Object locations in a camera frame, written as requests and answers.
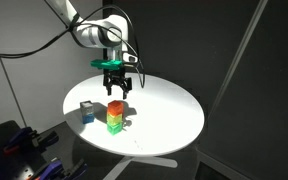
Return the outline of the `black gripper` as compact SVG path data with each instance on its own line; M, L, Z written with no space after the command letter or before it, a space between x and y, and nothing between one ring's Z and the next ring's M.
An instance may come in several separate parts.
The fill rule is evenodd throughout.
M119 84L123 90L123 98L127 98L127 94L132 90L132 78L125 78L125 70L104 70L103 85L106 87L107 95L110 96L112 93L112 86Z

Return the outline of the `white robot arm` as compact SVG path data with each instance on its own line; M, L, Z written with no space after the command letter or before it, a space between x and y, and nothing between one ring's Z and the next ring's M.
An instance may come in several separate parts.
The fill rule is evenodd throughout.
M119 86L123 98L132 89L132 80L125 77L126 66L137 62L138 58L128 53L128 22L126 17L109 15L100 20L83 19L69 0L44 0L56 16L69 29L74 41L85 48L107 50L106 59L90 62L92 67L103 70L103 85L107 94L112 86Z

